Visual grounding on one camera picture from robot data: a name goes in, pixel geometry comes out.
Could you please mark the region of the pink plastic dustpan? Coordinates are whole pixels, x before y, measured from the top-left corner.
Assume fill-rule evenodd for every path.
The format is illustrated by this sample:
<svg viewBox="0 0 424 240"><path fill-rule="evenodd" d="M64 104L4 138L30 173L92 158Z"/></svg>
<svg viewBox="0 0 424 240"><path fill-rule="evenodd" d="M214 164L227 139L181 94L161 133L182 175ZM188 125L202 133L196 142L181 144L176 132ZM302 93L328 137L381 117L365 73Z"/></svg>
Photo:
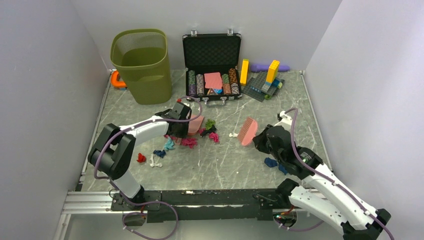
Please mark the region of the pink plastic dustpan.
<svg viewBox="0 0 424 240"><path fill-rule="evenodd" d="M195 136L199 133L199 129L201 129L202 122L204 120L204 116L199 116L198 118L190 121L188 123L188 132L185 138L195 138ZM176 138L174 137L174 143L177 145L181 145L181 140L185 138Z"/></svg>

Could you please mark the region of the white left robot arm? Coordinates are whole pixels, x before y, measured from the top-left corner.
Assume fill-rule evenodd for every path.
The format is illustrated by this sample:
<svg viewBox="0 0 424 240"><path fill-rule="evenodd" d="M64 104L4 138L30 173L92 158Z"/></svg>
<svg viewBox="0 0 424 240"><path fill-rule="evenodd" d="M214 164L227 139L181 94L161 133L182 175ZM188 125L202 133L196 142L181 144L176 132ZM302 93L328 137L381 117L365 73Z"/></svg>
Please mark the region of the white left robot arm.
<svg viewBox="0 0 424 240"><path fill-rule="evenodd" d="M129 170L134 148L164 135L186 137L191 116L189 106L176 102L173 108L157 112L132 125L117 126L109 123L91 147L87 161L106 174L112 184L125 195L123 202L129 209L137 210L146 200L145 189Z"/></svg>

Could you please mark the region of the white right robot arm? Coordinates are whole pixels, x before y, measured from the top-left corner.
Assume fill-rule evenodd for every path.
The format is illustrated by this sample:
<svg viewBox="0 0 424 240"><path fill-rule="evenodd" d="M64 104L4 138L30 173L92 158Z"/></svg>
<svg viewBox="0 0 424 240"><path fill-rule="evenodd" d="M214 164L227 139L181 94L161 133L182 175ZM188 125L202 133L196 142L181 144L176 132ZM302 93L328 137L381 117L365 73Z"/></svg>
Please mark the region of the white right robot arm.
<svg viewBox="0 0 424 240"><path fill-rule="evenodd" d="M267 202L275 207L302 208L332 226L345 240L376 240L388 231L391 214L376 209L348 189L311 149L296 146L291 133L280 125L268 125L252 139L255 148L272 155L286 171L318 190L326 199L285 179Z"/></svg>

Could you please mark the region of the pink plastic hand brush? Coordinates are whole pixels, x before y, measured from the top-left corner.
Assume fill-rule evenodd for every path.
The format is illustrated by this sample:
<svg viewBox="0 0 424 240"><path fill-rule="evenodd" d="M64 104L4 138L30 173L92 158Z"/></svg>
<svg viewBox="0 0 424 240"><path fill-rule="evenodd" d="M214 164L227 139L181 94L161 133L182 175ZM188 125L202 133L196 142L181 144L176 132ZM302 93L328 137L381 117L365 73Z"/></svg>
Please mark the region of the pink plastic hand brush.
<svg viewBox="0 0 424 240"><path fill-rule="evenodd" d="M237 134L237 139L239 140L240 144L244 147L248 146L256 136L257 130L257 121L251 117L247 117L239 133Z"/></svg>

